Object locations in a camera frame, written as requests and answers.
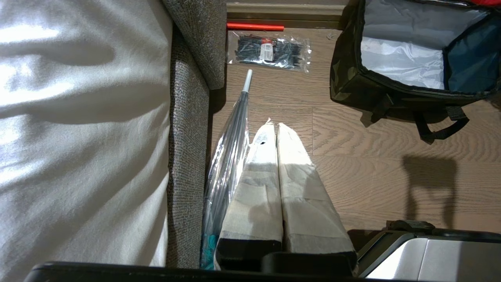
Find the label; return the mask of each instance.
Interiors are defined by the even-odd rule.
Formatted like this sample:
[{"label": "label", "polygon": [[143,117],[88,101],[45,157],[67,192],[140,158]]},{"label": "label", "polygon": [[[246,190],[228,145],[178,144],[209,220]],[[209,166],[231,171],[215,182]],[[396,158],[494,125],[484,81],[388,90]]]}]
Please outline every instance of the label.
[{"label": "label", "polygon": [[260,60],[264,61],[273,61],[273,44],[272,43],[264,43],[261,44],[261,54],[259,55]]}]

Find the black bag handle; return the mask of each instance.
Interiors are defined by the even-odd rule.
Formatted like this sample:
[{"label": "black bag handle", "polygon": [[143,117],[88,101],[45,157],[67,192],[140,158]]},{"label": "black bag handle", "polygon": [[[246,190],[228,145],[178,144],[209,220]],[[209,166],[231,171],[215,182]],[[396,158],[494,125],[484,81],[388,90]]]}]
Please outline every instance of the black bag handle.
[{"label": "black bag handle", "polygon": [[430,128],[428,127],[428,123],[426,123],[426,120],[424,119],[424,115],[422,112],[419,111],[413,112],[414,121],[416,122],[417,131],[419,132],[419,136],[421,137],[421,139],[423,140],[447,139],[454,133],[460,131],[461,128],[463,128],[469,122],[468,117],[466,117],[461,107],[448,106],[445,107],[445,109],[449,114],[449,118],[451,120],[455,120],[456,122],[449,127],[446,127],[444,129],[435,132],[431,132]]}]

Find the wooden floor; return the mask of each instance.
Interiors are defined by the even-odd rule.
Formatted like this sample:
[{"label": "wooden floor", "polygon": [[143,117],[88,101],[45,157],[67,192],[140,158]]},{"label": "wooden floor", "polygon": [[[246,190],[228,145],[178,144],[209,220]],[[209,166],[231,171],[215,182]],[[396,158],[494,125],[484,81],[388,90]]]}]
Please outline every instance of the wooden floor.
[{"label": "wooden floor", "polygon": [[[386,220],[426,220],[437,227],[501,233],[501,112],[488,101],[464,107],[470,122],[429,145],[414,123],[382,119],[368,127],[362,112],[329,97],[337,30],[288,29],[311,40],[308,74],[228,65],[226,93],[211,97],[212,147],[254,70],[251,137],[268,117],[294,129],[317,165],[347,230],[381,230]],[[451,124],[432,124],[432,130]]]}]

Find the red tube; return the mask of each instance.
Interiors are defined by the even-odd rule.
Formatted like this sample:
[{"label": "red tube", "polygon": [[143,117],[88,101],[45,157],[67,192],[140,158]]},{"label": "red tube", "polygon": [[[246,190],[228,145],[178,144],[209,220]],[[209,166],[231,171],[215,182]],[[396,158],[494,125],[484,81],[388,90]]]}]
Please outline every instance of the red tube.
[{"label": "red tube", "polygon": [[226,23],[226,27],[232,30],[284,31],[284,26],[271,26],[271,25]]}]

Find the umbrella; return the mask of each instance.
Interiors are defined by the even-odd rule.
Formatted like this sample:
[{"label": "umbrella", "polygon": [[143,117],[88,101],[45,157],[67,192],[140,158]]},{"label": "umbrella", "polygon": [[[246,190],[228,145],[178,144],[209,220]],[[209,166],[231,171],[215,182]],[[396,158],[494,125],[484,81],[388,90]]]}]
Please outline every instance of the umbrella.
[{"label": "umbrella", "polygon": [[221,233],[222,222],[248,151],[247,108],[251,78],[252,70],[248,70],[242,93],[233,106],[233,111],[217,143],[207,176],[200,256],[202,269],[214,269],[214,250]]}]

